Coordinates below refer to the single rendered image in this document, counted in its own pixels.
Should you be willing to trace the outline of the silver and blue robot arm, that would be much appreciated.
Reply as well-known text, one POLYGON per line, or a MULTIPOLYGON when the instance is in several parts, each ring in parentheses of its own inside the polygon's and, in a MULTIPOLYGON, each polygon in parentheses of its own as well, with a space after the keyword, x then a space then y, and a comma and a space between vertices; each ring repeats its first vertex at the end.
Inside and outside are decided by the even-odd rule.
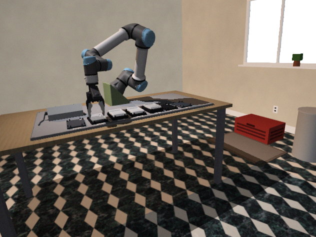
MULTIPOLYGON (((137 47, 134 71, 130 68, 125 68, 116 80, 110 84, 122 95, 127 86, 138 92, 142 92, 148 85, 145 76, 148 49, 153 46, 155 38, 155 33, 149 28, 138 23, 131 23, 121 27, 117 33, 91 50, 84 49, 81 57, 83 58, 85 82, 97 83, 99 81, 98 72, 109 71, 113 67, 112 61, 110 59, 103 59, 102 56, 124 40, 133 39, 137 47)), ((89 86, 89 89, 93 100, 101 100, 102 96, 97 85, 89 86)))

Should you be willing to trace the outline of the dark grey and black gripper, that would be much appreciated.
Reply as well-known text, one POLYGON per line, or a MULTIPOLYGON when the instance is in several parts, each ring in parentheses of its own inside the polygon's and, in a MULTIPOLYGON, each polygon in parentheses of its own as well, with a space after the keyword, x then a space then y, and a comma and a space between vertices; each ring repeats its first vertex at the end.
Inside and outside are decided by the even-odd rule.
POLYGON ((87 112, 88 112, 88 116, 89 116, 89 119, 91 118, 91 108, 93 107, 93 105, 91 104, 94 103, 94 102, 99 102, 99 106, 101 107, 101 110, 102 110, 102 114, 103 116, 105 116, 105 101, 103 99, 103 97, 101 96, 101 99, 97 99, 97 100, 93 100, 93 97, 92 97, 92 94, 91 94, 91 91, 90 91, 90 86, 95 86, 95 85, 98 85, 99 83, 98 82, 95 82, 95 83, 86 83, 86 85, 88 86, 89 88, 89 91, 88 93, 86 92, 86 97, 87 97, 87 100, 86 100, 86 107, 87 107, 87 112))

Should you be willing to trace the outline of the white operator panel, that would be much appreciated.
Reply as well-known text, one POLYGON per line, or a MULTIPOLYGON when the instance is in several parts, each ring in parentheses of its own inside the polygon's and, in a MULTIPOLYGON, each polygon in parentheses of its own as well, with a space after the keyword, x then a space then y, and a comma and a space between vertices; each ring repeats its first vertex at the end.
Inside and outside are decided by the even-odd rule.
POLYGON ((78 117, 78 116, 84 115, 82 103, 48 107, 46 109, 47 109, 47 112, 45 112, 43 120, 40 121, 39 123, 45 120, 46 115, 48 115, 49 121, 78 117))

